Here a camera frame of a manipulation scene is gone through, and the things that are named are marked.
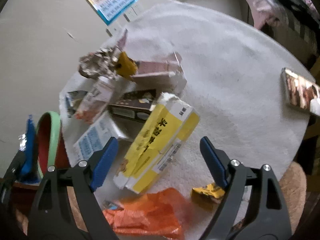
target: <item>metal screw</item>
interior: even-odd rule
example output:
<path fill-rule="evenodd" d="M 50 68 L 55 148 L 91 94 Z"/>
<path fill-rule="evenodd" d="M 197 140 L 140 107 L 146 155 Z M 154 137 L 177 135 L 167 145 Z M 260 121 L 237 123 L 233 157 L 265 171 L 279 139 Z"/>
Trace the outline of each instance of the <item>metal screw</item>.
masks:
<path fill-rule="evenodd" d="M 80 162 L 79 162 L 79 166 L 80 166 L 80 167 L 85 167 L 85 166 L 87 166 L 87 164 L 88 164 L 88 163 L 87 163 L 86 161 L 80 161 Z"/>
<path fill-rule="evenodd" d="M 263 165 L 263 169 L 264 169 L 265 171 L 270 171 L 270 170 L 271 170 L 271 167 L 270 167 L 268 164 L 265 164 L 265 165 Z"/>
<path fill-rule="evenodd" d="M 234 159 L 234 160 L 231 160 L 231 165 L 233 165 L 233 166 L 239 166 L 239 165 L 240 165 L 240 162 L 239 162 L 238 160 Z"/>
<path fill-rule="evenodd" d="M 50 166 L 50 167 L 48 167 L 48 171 L 49 171 L 49 172 L 53 172 L 55 169 L 56 169 L 55 166 Z"/>

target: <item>orange plastic wrapper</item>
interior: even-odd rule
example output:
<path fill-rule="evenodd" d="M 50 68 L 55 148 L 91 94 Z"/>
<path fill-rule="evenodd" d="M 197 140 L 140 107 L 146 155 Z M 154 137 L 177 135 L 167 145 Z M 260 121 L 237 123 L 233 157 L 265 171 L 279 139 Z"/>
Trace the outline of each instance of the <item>orange plastic wrapper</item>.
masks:
<path fill-rule="evenodd" d="M 119 208 L 105 209 L 103 214 L 118 234 L 183 240 L 191 222 L 191 203 L 174 188 L 114 203 Z"/>

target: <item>cardboard box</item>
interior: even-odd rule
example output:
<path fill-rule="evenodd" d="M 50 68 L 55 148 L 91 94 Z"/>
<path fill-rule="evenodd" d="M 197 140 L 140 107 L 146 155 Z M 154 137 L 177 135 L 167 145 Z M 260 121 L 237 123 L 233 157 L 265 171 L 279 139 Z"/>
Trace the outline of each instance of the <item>cardboard box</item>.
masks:
<path fill-rule="evenodd" d="M 111 136 L 117 140 L 132 141 L 126 128 L 121 123 L 116 123 L 106 111 L 73 145 L 78 162 L 88 160 L 95 151 L 102 150 Z"/>
<path fill-rule="evenodd" d="M 115 116 L 145 122 L 155 107 L 155 98 L 155 89 L 125 93 L 120 100 L 109 105 L 109 111 Z"/>
<path fill-rule="evenodd" d="M 173 94 L 162 93 L 114 176 L 117 187 L 127 187 L 136 193 L 148 189 L 198 122 L 193 107 Z"/>

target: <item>white tablecloth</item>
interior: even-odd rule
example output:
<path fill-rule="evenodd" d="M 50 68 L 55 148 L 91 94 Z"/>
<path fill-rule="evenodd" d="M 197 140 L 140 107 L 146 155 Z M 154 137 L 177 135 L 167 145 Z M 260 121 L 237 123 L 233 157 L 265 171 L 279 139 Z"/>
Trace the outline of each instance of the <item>white tablecloth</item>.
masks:
<path fill-rule="evenodd" d="M 156 54 L 179 52 L 188 80 L 182 99 L 201 117 L 168 172 L 150 192 L 175 187 L 188 197 L 192 187 L 212 182 L 199 151 L 203 136 L 245 166 L 260 168 L 268 163 L 281 178 L 309 119 L 308 114 L 284 104 L 281 69 L 290 68 L 313 80 L 288 51 L 232 17 L 174 1 L 153 7 L 127 29 L 124 50 L 129 57 L 152 60 Z M 96 192 L 100 202 L 123 195 L 111 181 L 115 168 Z M 199 239 L 212 217 L 195 209 L 186 240 Z M 239 219 L 245 209 L 241 207 Z"/>

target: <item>yellow box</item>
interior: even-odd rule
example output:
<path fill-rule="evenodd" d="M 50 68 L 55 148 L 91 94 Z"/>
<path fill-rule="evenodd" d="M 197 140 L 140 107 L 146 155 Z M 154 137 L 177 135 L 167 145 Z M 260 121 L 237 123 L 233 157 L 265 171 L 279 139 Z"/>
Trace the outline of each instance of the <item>yellow box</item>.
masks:
<path fill-rule="evenodd" d="M 199 122 L 194 108 L 161 93 L 155 109 L 124 156 L 114 183 L 140 193 L 157 180 Z"/>

